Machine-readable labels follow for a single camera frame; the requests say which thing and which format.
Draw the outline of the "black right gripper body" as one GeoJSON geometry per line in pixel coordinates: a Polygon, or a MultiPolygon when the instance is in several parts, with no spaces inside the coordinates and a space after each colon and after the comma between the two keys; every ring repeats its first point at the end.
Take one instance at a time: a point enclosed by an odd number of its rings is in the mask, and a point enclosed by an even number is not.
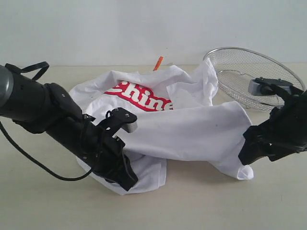
{"type": "Polygon", "coordinates": [[[307,92],[288,98],[284,106],[275,108],[265,122],[250,126],[243,135],[271,142],[270,161],[277,161],[307,150],[307,92]]]}

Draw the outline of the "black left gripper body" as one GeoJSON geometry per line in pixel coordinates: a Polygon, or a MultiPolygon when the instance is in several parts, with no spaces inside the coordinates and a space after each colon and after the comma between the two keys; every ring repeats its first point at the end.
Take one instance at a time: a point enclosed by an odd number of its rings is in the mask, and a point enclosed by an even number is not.
{"type": "Polygon", "coordinates": [[[94,147],[81,156],[81,162],[89,166],[92,173],[108,183],[118,184],[119,159],[125,143],[118,137],[100,135],[94,147]]]}

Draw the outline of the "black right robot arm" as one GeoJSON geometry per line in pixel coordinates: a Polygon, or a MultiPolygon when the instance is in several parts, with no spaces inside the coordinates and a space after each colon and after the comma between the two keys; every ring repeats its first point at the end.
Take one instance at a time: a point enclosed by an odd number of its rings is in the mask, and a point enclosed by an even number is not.
{"type": "Polygon", "coordinates": [[[307,93],[287,98],[282,108],[274,108],[270,118],[250,126],[238,158],[243,165],[267,157],[277,161],[307,150],[307,93]]]}

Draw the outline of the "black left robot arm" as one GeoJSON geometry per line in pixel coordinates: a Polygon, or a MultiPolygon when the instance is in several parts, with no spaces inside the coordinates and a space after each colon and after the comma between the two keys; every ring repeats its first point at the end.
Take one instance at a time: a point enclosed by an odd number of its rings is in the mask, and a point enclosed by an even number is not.
{"type": "Polygon", "coordinates": [[[46,62],[23,69],[1,66],[0,115],[32,134],[47,133],[88,166],[89,174],[130,190],[138,177],[116,132],[133,132],[137,116],[118,107],[95,125],[94,117],[83,113],[62,86],[38,82],[48,68],[46,62]]]}

